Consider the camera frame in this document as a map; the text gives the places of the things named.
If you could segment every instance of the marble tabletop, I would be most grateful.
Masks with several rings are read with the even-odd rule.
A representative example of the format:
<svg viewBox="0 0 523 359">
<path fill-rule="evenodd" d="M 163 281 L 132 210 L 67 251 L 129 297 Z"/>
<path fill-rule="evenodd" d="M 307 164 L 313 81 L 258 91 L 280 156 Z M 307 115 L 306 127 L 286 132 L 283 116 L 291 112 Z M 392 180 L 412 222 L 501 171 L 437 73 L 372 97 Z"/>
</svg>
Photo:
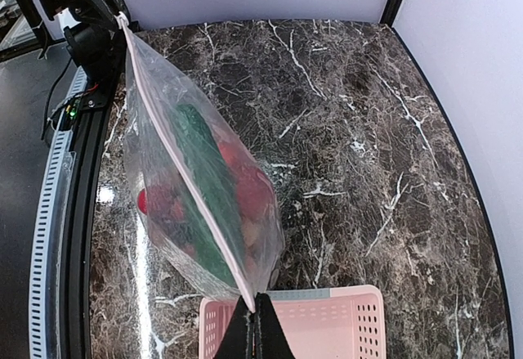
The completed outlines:
<svg viewBox="0 0 523 359">
<path fill-rule="evenodd" d="M 509 356 L 477 193 L 390 29 L 246 21 L 140 36 L 207 93 L 273 182 L 286 239 L 275 289 L 377 286 L 391 358 Z M 126 125 L 122 81 L 92 231 L 92 357 L 197 358 L 201 297 L 149 242 L 125 178 Z"/>
</svg>

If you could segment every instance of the dark marble surface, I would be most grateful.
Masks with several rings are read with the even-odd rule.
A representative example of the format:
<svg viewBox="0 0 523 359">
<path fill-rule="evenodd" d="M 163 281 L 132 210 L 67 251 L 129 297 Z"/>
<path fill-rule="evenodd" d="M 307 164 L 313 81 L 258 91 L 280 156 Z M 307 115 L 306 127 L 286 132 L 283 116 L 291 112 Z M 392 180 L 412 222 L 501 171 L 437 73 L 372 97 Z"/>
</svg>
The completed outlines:
<svg viewBox="0 0 523 359">
<path fill-rule="evenodd" d="M 255 21 L 141 36 L 208 94 L 274 183 L 287 241 L 276 289 L 376 285 L 389 357 L 508 357 L 470 177 L 387 27 Z M 92 233 L 92 355 L 196 358 L 201 298 L 149 243 L 127 186 L 124 91 Z"/>
</svg>

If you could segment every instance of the brown marble countertop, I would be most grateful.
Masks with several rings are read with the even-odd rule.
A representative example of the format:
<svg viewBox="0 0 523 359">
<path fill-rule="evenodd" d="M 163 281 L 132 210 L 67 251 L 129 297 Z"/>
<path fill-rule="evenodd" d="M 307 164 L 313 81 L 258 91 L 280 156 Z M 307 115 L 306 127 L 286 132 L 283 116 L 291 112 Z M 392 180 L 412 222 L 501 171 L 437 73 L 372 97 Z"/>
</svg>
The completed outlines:
<svg viewBox="0 0 523 359">
<path fill-rule="evenodd" d="M 391 358 L 509 356 L 467 166 L 387 27 L 249 21 L 140 35 L 208 94 L 274 183 L 286 238 L 276 289 L 377 286 Z M 150 244 L 127 186 L 124 97 L 122 84 L 92 232 L 92 357 L 197 358 L 201 297 Z"/>
</svg>

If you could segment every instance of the transparent bag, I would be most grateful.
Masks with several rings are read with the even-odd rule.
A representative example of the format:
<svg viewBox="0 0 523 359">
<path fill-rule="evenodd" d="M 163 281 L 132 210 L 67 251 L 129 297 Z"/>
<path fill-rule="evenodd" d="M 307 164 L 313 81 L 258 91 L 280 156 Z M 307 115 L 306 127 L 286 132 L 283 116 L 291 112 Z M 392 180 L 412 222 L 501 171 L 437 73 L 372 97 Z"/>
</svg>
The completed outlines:
<svg viewBox="0 0 523 359">
<path fill-rule="evenodd" d="M 273 186 L 189 77 L 119 23 L 126 172 L 149 237 L 203 295 L 253 311 L 284 247 Z"/>
</svg>

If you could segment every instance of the black cable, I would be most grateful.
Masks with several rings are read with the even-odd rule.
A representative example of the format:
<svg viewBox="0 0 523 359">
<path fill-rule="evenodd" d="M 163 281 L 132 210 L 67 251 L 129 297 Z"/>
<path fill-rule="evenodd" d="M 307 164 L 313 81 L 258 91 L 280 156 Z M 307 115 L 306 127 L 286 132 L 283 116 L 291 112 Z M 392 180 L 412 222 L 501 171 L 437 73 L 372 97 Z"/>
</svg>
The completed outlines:
<svg viewBox="0 0 523 359">
<path fill-rule="evenodd" d="M 69 58 L 69 60 L 65 64 L 65 68 L 62 70 L 61 74 L 58 76 L 58 78 L 55 80 L 55 82 L 51 85 L 51 89 L 49 89 L 49 93 L 47 94 L 46 105 L 45 105 L 45 109 L 43 111 L 42 134 L 40 135 L 41 140 L 43 140 L 43 138 L 46 135 L 47 116 L 49 115 L 49 105 L 51 104 L 52 93 L 55 91 L 56 85 L 58 85 L 58 83 L 64 78 L 65 72 L 69 68 L 69 65 L 71 64 L 72 60 L 73 60 L 73 58 Z"/>
</svg>

